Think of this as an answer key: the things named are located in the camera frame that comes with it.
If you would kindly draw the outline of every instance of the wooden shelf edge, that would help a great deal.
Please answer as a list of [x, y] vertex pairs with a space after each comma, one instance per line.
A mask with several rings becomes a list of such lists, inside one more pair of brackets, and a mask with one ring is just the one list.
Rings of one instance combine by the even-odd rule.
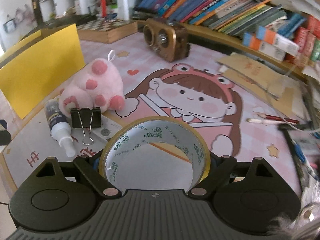
[[[259, 51], [256, 51], [254, 49], [250, 49], [249, 47], [244, 46], [241, 43], [241, 41], [235, 37], [231, 37], [226, 34], [219, 33], [217, 31], [213, 31], [213, 30], [210, 30], [210, 29], [208, 29], [206, 27], [202, 27], [202, 26], [195, 26], [195, 25], [189, 25], [189, 24], [183, 24], [183, 25], [188, 30], [188, 33], [191, 35], [203, 37], [205, 39], [215, 41], [218, 43], [222, 43], [222, 44], [228, 45], [230, 47], [233, 47], [235, 49], [239, 49], [244, 52], [250, 53], [250, 54], [257, 56], [263, 60], [266, 60], [267, 62], [281, 68], [284, 71], [289, 71], [293, 67], [293, 65], [288, 62], [278, 61], [278, 60], [276, 60], [276, 59], [274, 59], [264, 53], [261, 53]], [[303, 82], [306, 81], [305, 75], [301, 73], [301, 69], [299, 69], [298, 67], [296, 67], [292, 71], [292, 75], [299, 78]]]

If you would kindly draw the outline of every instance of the plush toy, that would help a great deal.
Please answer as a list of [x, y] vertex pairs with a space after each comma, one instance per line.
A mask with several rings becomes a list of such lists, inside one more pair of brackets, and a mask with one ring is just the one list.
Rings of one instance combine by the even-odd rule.
[[71, 83], [62, 91], [59, 99], [61, 112], [71, 117], [71, 108], [100, 107], [119, 111], [124, 107], [123, 83], [121, 76], [111, 62], [112, 50], [108, 60], [97, 58], [73, 77]]

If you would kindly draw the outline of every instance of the pink headband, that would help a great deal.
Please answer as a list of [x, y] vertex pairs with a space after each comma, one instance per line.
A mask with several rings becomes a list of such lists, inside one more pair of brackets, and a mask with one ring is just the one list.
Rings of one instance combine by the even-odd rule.
[[179, 74], [191, 74], [199, 77], [204, 77], [210, 80], [211, 82], [215, 83], [216, 85], [218, 85], [226, 95], [228, 102], [232, 102], [232, 95], [230, 92], [230, 88], [233, 88], [234, 84], [229, 80], [225, 79], [222, 75], [210, 76], [204, 72], [195, 71], [193, 67], [184, 63], [179, 63], [174, 65], [172, 67], [172, 70], [173, 70], [172, 72], [163, 75], [161, 79], [164, 80], [168, 77], [176, 76]]

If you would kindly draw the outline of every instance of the chessboard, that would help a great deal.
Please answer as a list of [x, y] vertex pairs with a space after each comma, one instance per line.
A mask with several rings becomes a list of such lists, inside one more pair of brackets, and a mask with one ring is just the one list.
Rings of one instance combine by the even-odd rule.
[[96, 20], [77, 27], [80, 40], [113, 43], [138, 31], [135, 21]]

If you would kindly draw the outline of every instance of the pink paw pad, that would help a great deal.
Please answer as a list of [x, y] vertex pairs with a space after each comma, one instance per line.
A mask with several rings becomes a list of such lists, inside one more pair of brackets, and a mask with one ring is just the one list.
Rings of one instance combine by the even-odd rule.
[[94, 102], [97, 106], [104, 106], [106, 104], [106, 100], [103, 95], [97, 95]]
[[124, 99], [121, 96], [114, 96], [110, 100], [109, 108], [112, 110], [122, 110], [124, 107]]
[[86, 89], [93, 90], [98, 86], [98, 82], [92, 79], [88, 79], [85, 84]]
[[97, 60], [92, 64], [92, 72], [96, 75], [102, 75], [107, 71], [107, 64], [102, 60]]
[[63, 105], [65, 107], [67, 104], [70, 104], [70, 103], [74, 103], [76, 105], [76, 108], [79, 108], [79, 104], [75, 96], [68, 97], [63, 101]]

